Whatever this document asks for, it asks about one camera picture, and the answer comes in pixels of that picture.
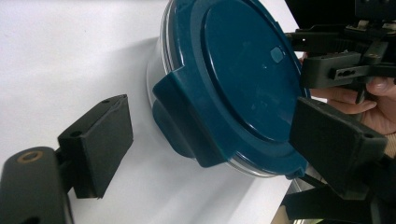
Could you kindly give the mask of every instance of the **black metal bracket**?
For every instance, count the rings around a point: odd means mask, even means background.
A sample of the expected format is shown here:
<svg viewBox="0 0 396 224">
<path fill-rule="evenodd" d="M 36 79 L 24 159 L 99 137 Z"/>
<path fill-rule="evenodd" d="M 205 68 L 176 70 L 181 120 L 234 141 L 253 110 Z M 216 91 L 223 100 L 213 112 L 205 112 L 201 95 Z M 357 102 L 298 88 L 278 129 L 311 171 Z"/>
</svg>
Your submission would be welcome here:
<svg viewBox="0 0 396 224">
<path fill-rule="evenodd" d="M 0 223 L 74 223 L 67 192 L 102 198 L 134 141 L 128 97 L 93 107 L 58 138 L 10 157 L 0 183 Z"/>
</svg>

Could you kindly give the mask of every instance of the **food container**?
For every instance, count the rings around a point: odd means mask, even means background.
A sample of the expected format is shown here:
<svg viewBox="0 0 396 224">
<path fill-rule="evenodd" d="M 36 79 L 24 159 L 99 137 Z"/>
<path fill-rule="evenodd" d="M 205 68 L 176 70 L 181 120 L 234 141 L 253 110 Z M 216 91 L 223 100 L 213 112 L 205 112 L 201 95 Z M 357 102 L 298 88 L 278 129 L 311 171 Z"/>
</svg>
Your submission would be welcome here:
<svg viewBox="0 0 396 224">
<path fill-rule="evenodd" d="M 289 143 L 300 63 L 257 0 L 173 0 L 148 62 L 153 117 L 172 148 L 203 167 L 304 175 Z"/>
</svg>

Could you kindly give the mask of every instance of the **white table surface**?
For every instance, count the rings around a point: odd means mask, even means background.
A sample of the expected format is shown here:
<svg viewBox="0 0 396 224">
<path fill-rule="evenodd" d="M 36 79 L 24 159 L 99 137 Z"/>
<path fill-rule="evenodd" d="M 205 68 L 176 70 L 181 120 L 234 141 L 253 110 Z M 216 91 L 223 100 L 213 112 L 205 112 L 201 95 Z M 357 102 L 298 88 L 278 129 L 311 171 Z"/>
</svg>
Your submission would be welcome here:
<svg viewBox="0 0 396 224">
<path fill-rule="evenodd" d="M 262 2 L 285 32 L 296 28 L 283 1 Z M 134 143 L 103 199 L 78 200 L 71 190 L 77 224 L 270 223 L 289 180 L 253 178 L 225 164 L 202 168 L 177 155 L 152 119 L 146 65 L 166 4 L 1 1 L 0 165 L 30 147 L 58 148 L 65 128 L 126 93 Z"/>
</svg>

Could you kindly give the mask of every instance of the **black plastic part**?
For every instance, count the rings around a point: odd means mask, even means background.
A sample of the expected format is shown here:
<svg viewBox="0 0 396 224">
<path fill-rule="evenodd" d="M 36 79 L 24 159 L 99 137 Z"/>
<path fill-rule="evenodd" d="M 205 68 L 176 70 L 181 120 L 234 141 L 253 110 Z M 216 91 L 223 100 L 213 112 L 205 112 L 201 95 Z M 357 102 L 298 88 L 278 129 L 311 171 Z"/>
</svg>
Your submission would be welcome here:
<svg viewBox="0 0 396 224">
<path fill-rule="evenodd" d="M 120 95 L 102 101 L 67 128 L 58 141 L 58 157 L 73 162 L 65 169 L 74 169 L 71 182 L 77 197 L 102 198 L 134 141 L 128 97 Z"/>
<path fill-rule="evenodd" d="M 62 183 L 64 184 L 64 191 L 68 192 L 73 188 L 74 182 L 76 182 L 76 169 L 74 163 L 64 157 L 60 148 L 58 148 L 55 153 L 58 159 Z"/>
<path fill-rule="evenodd" d="M 383 41 L 373 41 L 370 47 L 364 52 L 361 59 L 363 64 L 379 64 L 384 59 L 389 43 Z"/>
<path fill-rule="evenodd" d="M 73 223 L 53 149 L 33 147 L 6 161 L 0 184 L 0 223 Z"/>
<path fill-rule="evenodd" d="M 377 64 L 377 65 L 371 65 L 369 76 L 396 78 L 396 63 L 394 63 L 394 64 L 381 63 L 381 64 Z"/>
<path fill-rule="evenodd" d="M 340 197 L 363 200 L 363 170 L 384 156 L 387 138 L 325 103 L 299 98 L 290 143 Z"/>
<path fill-rule="evenodd" d="M 363 182 L 387 206 L 396 208 L 396 159 L 388 156 L 367 166 Z"/>
<path fill-rule="evenodd" d="M 307 183 L 315 188 L 323 187 L 326 185 L 325 183 L 319 181 L 318 179 L 316 179 L 313 176 L 308 175 L 308 174 L 305 174 L 304 176 L 299 177 L 299 179 L 303 180 L 305 183 Z"/>
<path fill-rule="evenodd" d="M 316 24 L 350 24 L 357 20 L 354 0 L 286 0 L 286 3 L 302 29 Z"/>
<path fill-rule="evenodd" d="M 374 197 L 371 201 L 371 212 L 373 217 L 373 224 L 396 223 L 396 208 L 390 207 L 387 203 L 385 203 L 378 197 Z"/>
<path fill-rule="evenodd" d="M 357 52 L 307 58 L 301 73 L 302 85 L 306 88 L 326 88 L 350 84 L 354 81 L 353 77 L 363 74 L 353 69 L 334 73 L 334 69 L 358 64 L 360 59 L 361 55 Z"/>
<path fill-rule="evenodd" d="M 340 33 L 345 26 L 316 26 L 313 30 L 297 30 L 295 33 L 287 33 L 286 37 L 290 40 L 295 51 L 321 53 L 344 51 L 345 45 L 337 45 Z"/>
<path fill-rule="evenodd" d="M 355 14 L 366 20 L 396 20 L 396 0 L 355 0 Z"/>
<path fill-rule="evenodd" d="M 290 220 L 329 219 L 372 224 L 371 200 L 345 201 L 329 186 L 288 194 L 282 205 Z"/>
</svg>

